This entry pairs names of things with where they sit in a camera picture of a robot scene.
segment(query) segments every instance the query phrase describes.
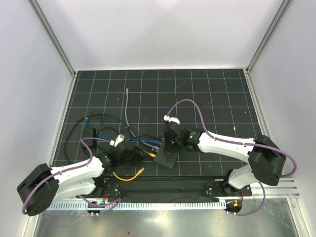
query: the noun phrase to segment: yellow cable connector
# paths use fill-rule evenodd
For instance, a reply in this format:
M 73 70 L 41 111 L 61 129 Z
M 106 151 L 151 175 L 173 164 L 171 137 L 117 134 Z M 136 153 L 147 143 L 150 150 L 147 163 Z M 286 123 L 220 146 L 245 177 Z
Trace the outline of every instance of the yellow cable connector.
M 156 154 L 154 154 L 154 153 L 149 153 L 149 152 L 146 152 L 146 151 L 143 151 L 143 152 L 147 153 L 148 155 L 150 155 L 150 156 L 153 157 L 153 158 L 156 157 Z
M 145 168 L 141 168 L 141 169 L 137 172 L 137 174 L 136 174 L 134 177 L 130 178 L 130 179 L 122 179 L 122 178 L 118 177 L 118 175 L 115 174 L 115 172 L 113 172 L 113 174 L 114 174 L 114 176 L 117 177 L 119 180 L 122 180 L 122 181 L 132 181 L 132 180 L 135 179 L 138 175 L 140 175 L 140 174 L 144 171 L 144 169 L 145 169 Z

